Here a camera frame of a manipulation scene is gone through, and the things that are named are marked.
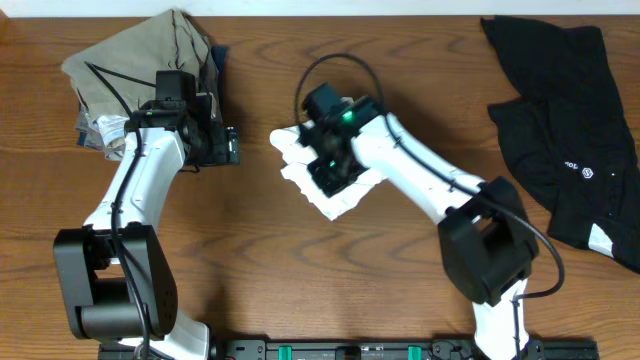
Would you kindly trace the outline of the white t-shirt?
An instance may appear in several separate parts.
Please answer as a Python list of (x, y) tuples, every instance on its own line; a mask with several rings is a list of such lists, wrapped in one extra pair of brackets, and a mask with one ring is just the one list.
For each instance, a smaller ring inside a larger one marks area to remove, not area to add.
[(351, 177), (337, 177), (334, 161), (323, 162), (311, 146), (299, 142), (299, 128), (280, 128), (270, 133), (273, 147), (281, 152), (285, 180), (294, 182), (300, 192), (330, 221), (355, 208), (386, 177), (373, 169), (356, 168)]

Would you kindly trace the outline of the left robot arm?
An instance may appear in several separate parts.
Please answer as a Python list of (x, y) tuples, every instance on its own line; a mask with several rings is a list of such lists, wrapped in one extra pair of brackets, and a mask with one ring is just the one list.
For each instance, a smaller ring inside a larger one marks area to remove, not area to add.
[(238, 164), (238, 135), (192, 74), (159, 71), (151, 86), (154, 99), (125, 110), (125, 151), (103, 200), (54, 240), (68, 324), (103, 343), (102, 358), (212, 359), (211, 330), (180, 309), (157, 228), (176, 175)]

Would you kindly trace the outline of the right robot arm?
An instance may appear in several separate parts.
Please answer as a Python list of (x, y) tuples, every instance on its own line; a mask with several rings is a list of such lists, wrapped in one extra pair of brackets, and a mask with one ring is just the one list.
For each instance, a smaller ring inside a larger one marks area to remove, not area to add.
[(519, 305), (539, 248), (514, 186), (448, 163), (369, 96), (349, 101), (324, 83), (302, 109), (311, 122), (300, 142), (317, 154), (307, 170), (320, 194), (343, 195), (368, 170), (389, 180), (437, 225), (445, 272), (472, 303), (479, 350), (489, 359), (524, 355)]

